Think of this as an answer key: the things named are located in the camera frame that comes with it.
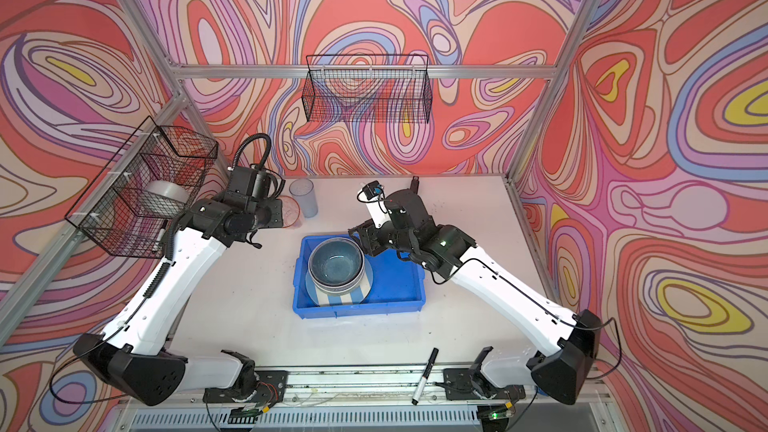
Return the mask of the blue frosted plastic cup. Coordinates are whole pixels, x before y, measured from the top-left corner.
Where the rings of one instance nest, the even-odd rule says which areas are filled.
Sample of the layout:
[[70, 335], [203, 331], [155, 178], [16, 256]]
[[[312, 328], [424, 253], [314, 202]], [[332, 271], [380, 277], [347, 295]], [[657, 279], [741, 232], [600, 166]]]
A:
[[314, 183], [308, 178], [293, 180], [289, 185], [289, 193], [298, 203], [305, 218], [313, 218], [318, 214], [318, 203]]

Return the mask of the blue plastic bin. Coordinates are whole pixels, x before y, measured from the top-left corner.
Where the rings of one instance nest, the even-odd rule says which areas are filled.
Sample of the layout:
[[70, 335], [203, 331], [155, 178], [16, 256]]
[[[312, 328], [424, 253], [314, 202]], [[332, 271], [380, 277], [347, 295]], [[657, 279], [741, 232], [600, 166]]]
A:
[[393, 251], [370, 257], [369, 281], [340, 299], [319, 291], [309, 274], [311, 253], [330, 235], [310, 235], [301, 240], [293, 276], [293, 311], [303, 319], [418, 312], [426, 301], [424, 271], [398, 260]]

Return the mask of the dark teal bowl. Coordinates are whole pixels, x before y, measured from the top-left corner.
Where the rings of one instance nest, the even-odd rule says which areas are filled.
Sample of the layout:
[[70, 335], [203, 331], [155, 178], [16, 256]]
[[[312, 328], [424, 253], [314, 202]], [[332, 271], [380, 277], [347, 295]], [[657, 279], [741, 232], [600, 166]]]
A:
[[313, 249], [308, 270], [318, 285], [345, 286], [363, 270], [363, 253], [351, 239], [330, 238]]

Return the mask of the grey ceramic bowl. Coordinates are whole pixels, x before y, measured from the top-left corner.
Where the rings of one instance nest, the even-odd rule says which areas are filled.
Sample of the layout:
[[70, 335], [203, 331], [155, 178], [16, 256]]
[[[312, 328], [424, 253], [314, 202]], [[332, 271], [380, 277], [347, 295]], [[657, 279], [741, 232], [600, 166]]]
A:
[[357, 288], [366, 277], [365, 269], [347, 265], [324, 266], [309, 270], [309, 283], [326, 294], [341, 295]]

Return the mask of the pink translucent plastic cup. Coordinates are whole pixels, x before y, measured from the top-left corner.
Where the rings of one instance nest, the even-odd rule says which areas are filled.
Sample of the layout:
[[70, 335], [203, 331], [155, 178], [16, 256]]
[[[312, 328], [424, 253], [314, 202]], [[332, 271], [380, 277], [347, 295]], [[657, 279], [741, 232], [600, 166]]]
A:
[[298, 202], [291, 196], [281, 195], [283, 228], [293, 227], [301, 216], [301, 208]]

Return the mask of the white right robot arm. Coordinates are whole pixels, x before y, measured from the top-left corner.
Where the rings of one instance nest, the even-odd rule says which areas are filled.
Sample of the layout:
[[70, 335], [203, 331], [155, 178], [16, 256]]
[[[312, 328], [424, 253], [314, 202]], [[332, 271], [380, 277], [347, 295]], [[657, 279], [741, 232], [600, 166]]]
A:
[[439, 225], [416, 187], [391, 194], [372, 181], [356, 194], [370, 215], [349, 229], [364, 254], [385, 251], [475, 294], [530, 340], [535, 352], [525, 367], [533, 384], [566, 405], [577, 402], [595, 362], [601, 319], [589, 310], [560, 306], [505, 270], [470, 235], [454, 225]]

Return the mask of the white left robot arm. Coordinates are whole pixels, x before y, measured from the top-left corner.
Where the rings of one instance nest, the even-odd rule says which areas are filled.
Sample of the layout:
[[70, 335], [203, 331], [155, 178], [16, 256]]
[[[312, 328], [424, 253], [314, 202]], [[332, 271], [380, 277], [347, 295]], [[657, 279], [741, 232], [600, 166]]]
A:
[[195, 288], [228, 248], [252, 244], [261, 229], [282, 227], [284, 187], [284, 178], [262, 164], [236, 166], [224, 191], [177, 214], [165, 231], [157, 267], [101, 333], [78, 338], [76, 359], [146, 406], [196, 389], [212, 389], [233, 402], [251, 400], [260, 383], [253, 359], [231, 350], [179, 355], [165, 344]]

